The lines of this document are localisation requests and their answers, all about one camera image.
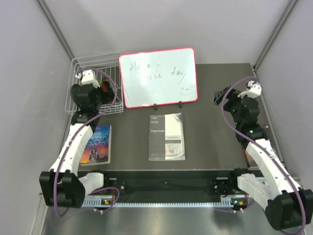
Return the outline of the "red floral plate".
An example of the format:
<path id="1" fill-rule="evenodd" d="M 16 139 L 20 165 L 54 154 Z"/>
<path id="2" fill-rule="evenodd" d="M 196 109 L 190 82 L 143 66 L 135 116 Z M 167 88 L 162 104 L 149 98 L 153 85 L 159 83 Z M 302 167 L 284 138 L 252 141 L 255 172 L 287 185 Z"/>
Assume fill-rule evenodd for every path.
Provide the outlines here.
<path id="1" fill-rule="evenodd" d="M 102 79 L 102 88 L 108 99 L 112 100 L 114 98 L 112 82 L 106 76 Z"/>

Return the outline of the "lime green plate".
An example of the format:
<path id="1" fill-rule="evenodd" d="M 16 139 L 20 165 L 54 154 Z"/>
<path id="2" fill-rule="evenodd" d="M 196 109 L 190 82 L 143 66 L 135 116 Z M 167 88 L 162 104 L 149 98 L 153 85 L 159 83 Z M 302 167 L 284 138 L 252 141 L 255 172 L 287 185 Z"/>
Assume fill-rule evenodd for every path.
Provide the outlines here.
<path id="1" fill-rule="evenodd" d="M 98 89 L 98 88 L 101 88 L 101 84 L 99 83 L 98 80 L 95 81 L 95 85 L 94 85 L 94 86 L 95 86 L 95 88 L 97 88 L 97 89 Z"/>

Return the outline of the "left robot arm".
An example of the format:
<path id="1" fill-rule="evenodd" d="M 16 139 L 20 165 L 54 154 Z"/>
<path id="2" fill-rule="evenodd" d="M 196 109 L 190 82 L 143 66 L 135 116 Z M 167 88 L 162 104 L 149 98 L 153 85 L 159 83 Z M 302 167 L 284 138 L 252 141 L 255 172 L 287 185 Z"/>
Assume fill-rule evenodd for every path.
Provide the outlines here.
<path id="1" fill-rule="evenodd" d="M 75 84 L 70 90 L 77 105 L 72 117 L 67 140 L 55 163 L 49 171 L 40 174 L 39 182 L 47 206 L 80 208 L 87 195 L 93 191 L 106 194 L 111 183 L 102 173 L 88 173 L 77 176 L 85 147 L 99 122 L 103 91 L 100 85 Z"/>

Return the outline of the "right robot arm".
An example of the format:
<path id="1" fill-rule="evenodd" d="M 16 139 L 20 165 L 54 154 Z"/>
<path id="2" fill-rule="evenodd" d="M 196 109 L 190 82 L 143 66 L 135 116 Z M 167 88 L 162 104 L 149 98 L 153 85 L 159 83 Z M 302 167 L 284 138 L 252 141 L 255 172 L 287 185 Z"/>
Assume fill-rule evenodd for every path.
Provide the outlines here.
<path id="1" fill-rule="evenodd" d="M 273 151 L 266 132 L 258 123 L 260 110 L 256 98 L 260 94 L 260 90 L 241 92 L 230 87 L 214 93 L 213 103 L 222 106 L 222 113 L 231 114 L 236 139 L 266 180 L 263 184 L 248 169 L 236 169 L 231 172 L 228 188 L 232 193 L 243 191 L 251 196 L 262 207 L 273 229 L 284 232 L 299 227 L 301 234 L 312 219 L 313 192 L 303 189 L 290 176 Z"/>

